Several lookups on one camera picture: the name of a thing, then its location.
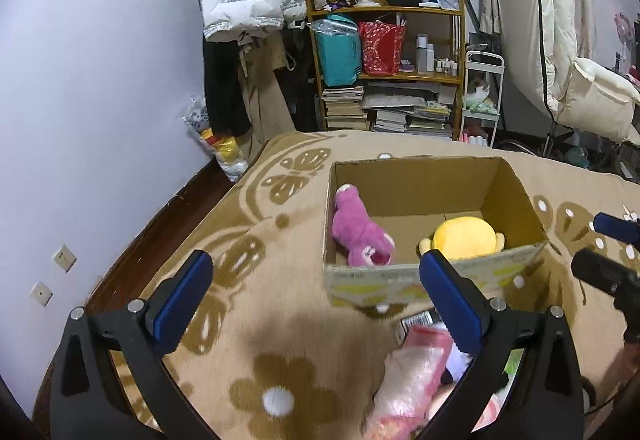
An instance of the pink plush toy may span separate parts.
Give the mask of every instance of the pink plush toy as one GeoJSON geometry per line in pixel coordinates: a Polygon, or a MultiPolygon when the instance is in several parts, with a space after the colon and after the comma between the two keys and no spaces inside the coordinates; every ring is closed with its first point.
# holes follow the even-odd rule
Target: pink plush toy
{"type": "Polygon", "coordinates": [[[344,184],[335,194],[332,225],[334,239],[349,251],[349,266],[384,266],[391,263],[396,244],[382,227],[369,219],[358,189],[344,184]]]}

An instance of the hanging clothes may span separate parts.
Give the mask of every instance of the hanging clothes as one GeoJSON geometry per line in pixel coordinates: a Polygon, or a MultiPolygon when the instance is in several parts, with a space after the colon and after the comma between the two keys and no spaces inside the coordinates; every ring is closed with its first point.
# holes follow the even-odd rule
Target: hanging clothes
{"type": "Polygon", "coordinates": [[[247,76],[240,71],[242,96],[252,122],[252,131],[238,142],[251,161],[273,137],[295,131],[280,84],[273,70],[286,65],[280,34],[264,39],[245,56],[247,76]]]}
{"type": "Polygon", "coordinates": [[[204,97],[214,133],[242,136],[251,129],[238,82],[240,47],[233,42],[208,42],[202,38],[204,97]]]}

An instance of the pink plastic bag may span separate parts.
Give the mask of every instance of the pink plastic bag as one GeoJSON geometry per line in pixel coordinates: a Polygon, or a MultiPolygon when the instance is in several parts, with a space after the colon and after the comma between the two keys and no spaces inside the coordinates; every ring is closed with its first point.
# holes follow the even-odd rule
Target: pink plastic bag
{"type": "Polygon", "coordinates": [[[446,330],[414,327],[385,359],[385,378],[373,398],[365,440],[406,440],[425,426],[453,340],[446,330]]]}

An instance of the red gift bag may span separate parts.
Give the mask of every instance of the red gift bag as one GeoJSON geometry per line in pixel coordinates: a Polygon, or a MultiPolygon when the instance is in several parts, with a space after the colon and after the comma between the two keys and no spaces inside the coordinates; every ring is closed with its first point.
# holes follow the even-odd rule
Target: red gift bag
{"type": "Polygon", "coordinates": [[[365,73],[378,76],[398,73],[405,26],[375,21],[361,22],[358,29],[365,73]]]}

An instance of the white bottle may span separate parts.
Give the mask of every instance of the white bottle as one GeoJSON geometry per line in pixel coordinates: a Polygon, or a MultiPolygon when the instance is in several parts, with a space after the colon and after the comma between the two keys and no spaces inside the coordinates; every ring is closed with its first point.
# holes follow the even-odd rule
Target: white bottle
{"type": "Polygon", "coordinates": [[[418,70],[418,74],[427,74],[428,73],[428,50],[429,46],[428,40],[426,36],[418,35],[415,42],[416,46],[416,68],[418,70]]]}
{"type": "Polygon", "coordinates": [[[433,49],[433,44],[427,44],[427,71],[433,73],[435,70],[436,52],[433,49]]]}

